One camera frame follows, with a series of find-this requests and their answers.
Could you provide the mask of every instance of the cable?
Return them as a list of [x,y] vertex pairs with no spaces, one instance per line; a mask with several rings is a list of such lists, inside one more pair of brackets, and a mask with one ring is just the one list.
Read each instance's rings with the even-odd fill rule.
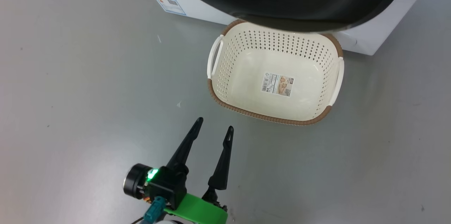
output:
[[141,217],[141,218],[137,219],[136,221],[132,222],[132,224],[137,224],[137,223],[140,222],[142,219],[144,219],[144,217]]
[[161,196],[156,196],[152,201],[149,209],[147,209],[146,213],[144,214],[143,221],[147,221],[148,223],[153,224],[164,213],[165,207],[166,199]]

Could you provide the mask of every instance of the blue connector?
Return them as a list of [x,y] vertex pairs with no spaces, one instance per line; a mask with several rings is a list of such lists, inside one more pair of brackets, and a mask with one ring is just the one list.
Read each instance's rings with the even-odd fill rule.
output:
[[150,205],[149,209],[147,209],[144,214],[144,220],[150,224],[155,223],[155,221],[160,217],[166,208],[166,200],[164,197],[155,197]]

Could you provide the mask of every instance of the blue label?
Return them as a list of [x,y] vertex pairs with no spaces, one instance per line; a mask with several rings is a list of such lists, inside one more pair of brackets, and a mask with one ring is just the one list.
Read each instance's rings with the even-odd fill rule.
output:
[[160,6],[164,9],[164,11],[178,14],[178,15],[186,15],[185,11],[183,11],[177,0],[157,0]]

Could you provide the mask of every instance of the laundry basket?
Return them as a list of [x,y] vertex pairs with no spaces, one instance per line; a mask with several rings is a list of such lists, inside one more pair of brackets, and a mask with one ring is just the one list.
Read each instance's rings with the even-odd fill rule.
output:
[[208,89],[221,106],[244,115],[309,125],[329,113],[344,68],[343,51],[332,35],[236,20],[211,48]]

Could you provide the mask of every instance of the barcode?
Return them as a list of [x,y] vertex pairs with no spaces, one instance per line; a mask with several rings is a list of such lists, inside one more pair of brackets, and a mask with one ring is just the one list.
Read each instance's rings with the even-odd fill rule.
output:
[[268,87],[269,78],[265,78],[263,81],[263,86],[261,87],[262,91],[266,91],[266,88]]
[[171,5],[178,6],[177,1],[175,1],[175,0],[168,0],[168,2]]

